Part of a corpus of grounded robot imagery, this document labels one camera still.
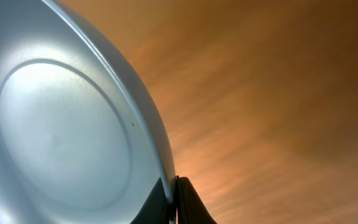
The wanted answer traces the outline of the dark blue plate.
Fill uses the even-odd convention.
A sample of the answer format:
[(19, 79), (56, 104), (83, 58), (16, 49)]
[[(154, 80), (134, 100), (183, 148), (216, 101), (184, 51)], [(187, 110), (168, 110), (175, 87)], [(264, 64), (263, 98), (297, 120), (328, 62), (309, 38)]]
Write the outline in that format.
[(61, 1), (0, 1), (0, 223), (131, 223), (175, 168), (129, 62)]

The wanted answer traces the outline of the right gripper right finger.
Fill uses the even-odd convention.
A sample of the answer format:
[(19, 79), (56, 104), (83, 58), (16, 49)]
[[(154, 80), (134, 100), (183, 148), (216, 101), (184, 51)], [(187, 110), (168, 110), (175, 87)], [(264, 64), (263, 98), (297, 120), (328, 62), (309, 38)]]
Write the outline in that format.
[(217, 224), (187, 177), (176, 177), (175, 205), (178, 224)]

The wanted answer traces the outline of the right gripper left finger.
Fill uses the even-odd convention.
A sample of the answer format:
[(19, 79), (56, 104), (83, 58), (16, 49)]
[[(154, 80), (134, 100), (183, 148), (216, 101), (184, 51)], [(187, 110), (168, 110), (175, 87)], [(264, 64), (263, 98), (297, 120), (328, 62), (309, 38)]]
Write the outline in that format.
[(156, 181), (131, 224), (169, 224), (168, 202), (161, 179)]

